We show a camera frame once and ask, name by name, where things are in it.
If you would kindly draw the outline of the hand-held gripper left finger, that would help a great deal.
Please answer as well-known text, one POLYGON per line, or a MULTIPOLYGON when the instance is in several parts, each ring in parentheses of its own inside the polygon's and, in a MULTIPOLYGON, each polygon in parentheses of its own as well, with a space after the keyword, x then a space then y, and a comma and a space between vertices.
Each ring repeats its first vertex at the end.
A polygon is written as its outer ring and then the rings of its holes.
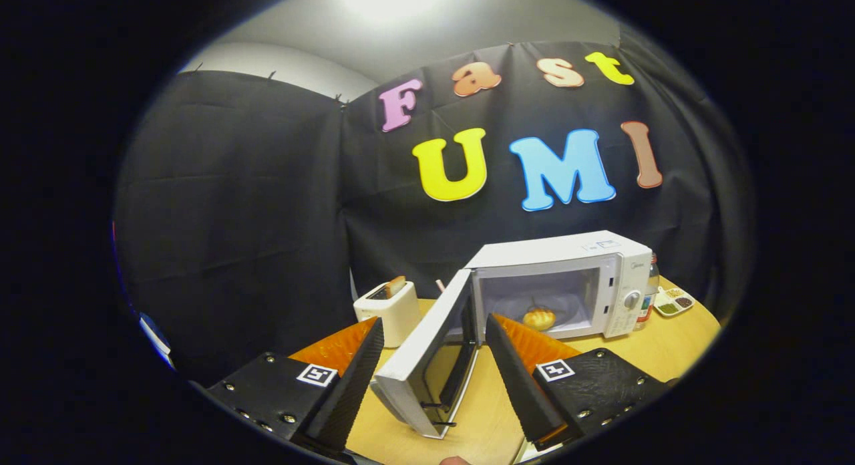
POLYGON ((373 317, 290 355, 264 352, 207 394, 278 442, 344 452, 383 346, 383 321, 373 317))

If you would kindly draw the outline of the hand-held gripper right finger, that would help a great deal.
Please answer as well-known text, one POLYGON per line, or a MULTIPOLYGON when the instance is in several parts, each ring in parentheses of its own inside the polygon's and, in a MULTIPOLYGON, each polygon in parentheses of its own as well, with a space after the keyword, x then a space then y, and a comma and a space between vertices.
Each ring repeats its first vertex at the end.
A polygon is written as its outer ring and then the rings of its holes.
POLYGON ((526 441, 543 452, 612 428, 669 386, 605 347, 581 352, 493 313, 486 343, 526 441))

